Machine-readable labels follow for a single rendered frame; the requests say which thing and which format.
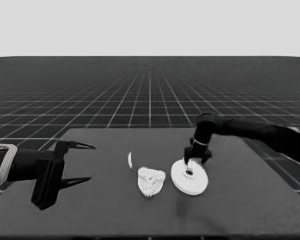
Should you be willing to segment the round white carrier with pins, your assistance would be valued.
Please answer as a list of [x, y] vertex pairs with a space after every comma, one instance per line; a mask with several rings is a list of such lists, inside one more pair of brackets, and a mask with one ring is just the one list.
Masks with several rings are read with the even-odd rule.
[[163, 188], [166, 179], [164, 171], [141, 167], [138, 169], [137, 184], [145, 197], [158, 194]]

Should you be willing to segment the large thick white disc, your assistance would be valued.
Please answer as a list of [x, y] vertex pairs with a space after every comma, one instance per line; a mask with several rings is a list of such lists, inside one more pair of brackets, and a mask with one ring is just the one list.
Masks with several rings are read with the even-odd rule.
[[185, 163], [183, 159], [175, 161], [172, 164], [170, 176], [178, 190], [191, 196], [202, 194], [209, 183], [205, 169], [193, 159], [190, 159], [188, 163]]

